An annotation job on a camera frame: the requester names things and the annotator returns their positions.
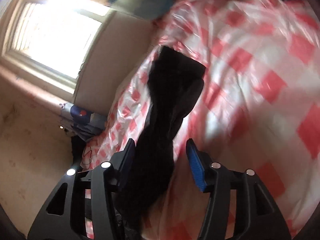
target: wall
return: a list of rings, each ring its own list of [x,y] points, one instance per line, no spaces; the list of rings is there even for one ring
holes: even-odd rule
[[[74,103],[108,115],[117,87],[145,57],[152,30],[151,21],[116,12],[92,47]]]
[[[0,79],[0,203],[27,235],[72,162],[59,117]]]

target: white circular button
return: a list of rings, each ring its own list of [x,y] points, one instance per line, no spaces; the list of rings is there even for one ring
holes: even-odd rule
[[[211,167],[214,169],[220,169],[221,168],[221,164],[220,163],[211,163]]]
[[[101,167],[102,168],[109,168],[111,166],[111,163],[110,162],[104,162],[104,163],[101,163]]]
[[[249,176],[253,176],[254,174],[256,174],[252,169],[246,170],[245,173],[248,174]]]
[[[68,176],[72,176],[72,175],[75,175],[76,174],[76,170],[75,169],[69,169],[67,170],[67,175]]]

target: checkered blanket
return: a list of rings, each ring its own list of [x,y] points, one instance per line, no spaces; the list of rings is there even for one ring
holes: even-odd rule
[[[204,89],[174,139],[169,188],[143,218],[143,237],[197,239],[208,195],[195,186],[185,153],[199,150],[228,169],[254,169],[292,236],[320,201],[319,22],[304,0],[178,0],[157,45],[115,99],[106,130],[87,145],[93,169],[137,141],[150,105],[152,60],[162,45],[206,66]],[[231,193],[232,236],[235,201]]]

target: black cloth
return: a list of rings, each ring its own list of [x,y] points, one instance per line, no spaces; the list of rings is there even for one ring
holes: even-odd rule
[[[141,217],[167,190],[174,169],[172,140],[201,94],[204,71],[202,64],[168,47],[153,62],[148,80],[152,106],[127,184],[114,200],[124,224],[137,232]]]
[[[71,168],[74,168],[77,171],[82,171],[81,162],[85,146],[86,142],[82,140],[79,136],[76,135],[71,137],[71,148],[73,156]]]

